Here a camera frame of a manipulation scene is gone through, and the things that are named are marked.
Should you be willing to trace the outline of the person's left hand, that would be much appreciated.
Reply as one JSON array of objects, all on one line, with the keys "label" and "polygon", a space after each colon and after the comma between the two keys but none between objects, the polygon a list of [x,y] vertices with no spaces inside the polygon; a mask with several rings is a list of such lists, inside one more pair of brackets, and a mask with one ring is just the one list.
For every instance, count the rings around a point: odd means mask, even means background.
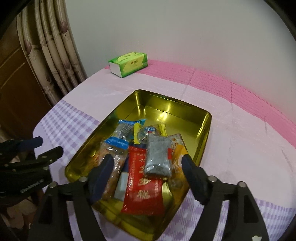
[{"label": "person's left hand", "polygon": [[13,207],[8,207],[6,211],[8,216],[5,222],[8,227],[22,229],[24,226],[30,227],[37,207],[30,200],[25,199]]}]

